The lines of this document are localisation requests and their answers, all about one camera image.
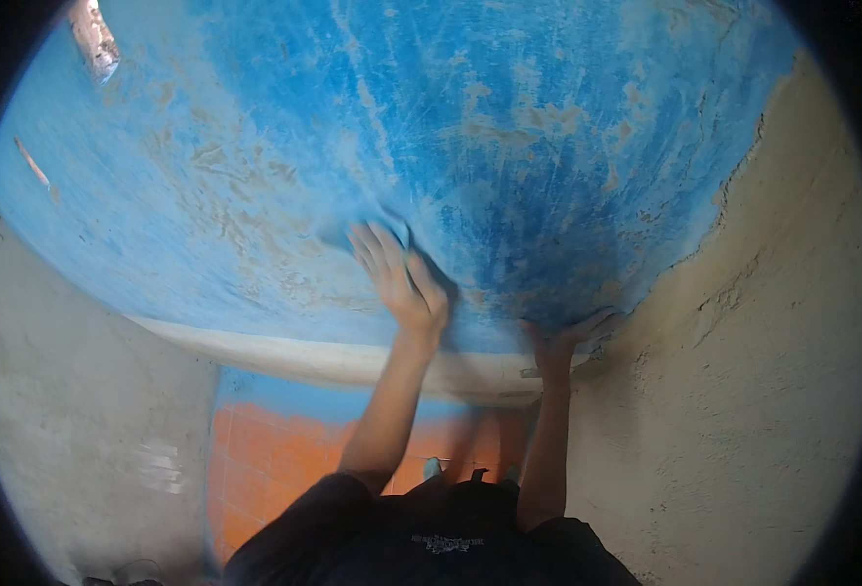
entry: black t-shirt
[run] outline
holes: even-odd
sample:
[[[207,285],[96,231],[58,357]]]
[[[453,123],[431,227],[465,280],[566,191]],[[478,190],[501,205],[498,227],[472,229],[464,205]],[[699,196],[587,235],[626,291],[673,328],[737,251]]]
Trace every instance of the black t-shirt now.
[[[516,498],[436,476],[376,499],[350,475],[324,476],[236,551],[223,584],[638,584],[587,523],[520,532]]]

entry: shirt logo print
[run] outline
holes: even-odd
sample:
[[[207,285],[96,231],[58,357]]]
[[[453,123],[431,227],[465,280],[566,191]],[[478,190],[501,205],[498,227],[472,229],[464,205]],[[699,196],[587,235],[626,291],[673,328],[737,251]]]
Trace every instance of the shirt logo print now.
[[[440,535],[412,535],[411,541],[415,543],[423,543],[424,548],[434,555],[447,553],[449,551],[466,552],[470,549],[471,545],[484,544],[482,539],[460,539],[459,537],[451,539],[449,537],[441,537]]]

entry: blue painted wall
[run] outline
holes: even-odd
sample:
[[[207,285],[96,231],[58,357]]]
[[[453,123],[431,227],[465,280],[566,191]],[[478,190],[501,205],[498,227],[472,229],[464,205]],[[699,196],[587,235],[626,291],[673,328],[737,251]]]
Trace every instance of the blue painted wall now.
[[[364,386],[323,388],[223,367],[219,371],[216,409],[250,403],[285,418],[300,416],[325,424],[345,424],[362,416],[372,391],[371,387]],[[467,416],[472,409],[439,399],[421,398],[415,418],[418,421],[450,419]]]
[[[378,206],[462,292],[451,342],[631,310],[695,251],[799,40],[768,0],[102,1],[94,85],[62,24],[0,124],[0,213],[132,315],[384,345],[318,235]],[[27,167],[17,135],[51,182]]]

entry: rough plaster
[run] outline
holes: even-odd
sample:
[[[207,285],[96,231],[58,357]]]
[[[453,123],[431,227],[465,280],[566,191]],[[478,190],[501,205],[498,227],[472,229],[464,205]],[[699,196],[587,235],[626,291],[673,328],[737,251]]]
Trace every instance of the rough plaster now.
[[[217,378],[92,301],[0,220],[0,482],[57,579],[107,578],[139,558],[168,586],[202,570]]]
[[[779,584],[862,441],[862,170],[801,55],[717,229],[576,371],[568,514],[648,584]]]

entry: hand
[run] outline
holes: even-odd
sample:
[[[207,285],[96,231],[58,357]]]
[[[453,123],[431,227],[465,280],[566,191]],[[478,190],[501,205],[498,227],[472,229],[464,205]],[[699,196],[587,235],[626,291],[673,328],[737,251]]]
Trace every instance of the hand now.
[[[447,294],[431,277],[424,260],[417,252],[405,253],[398,238],[377,224],[352,226],[352,230],[348,237],[353,256],[401,332],[436,348],[447,325]]]
[[[570,359],[581,342],[600,339],[612,332],[623,321],[623,314],[613,308],[598,311],[584,322],[561,330],[552,339],[546,339],[542,329],[531,322],[522,322],[535,347],[535,364],[542,373],[542,381],[567,382],[570,376]]]

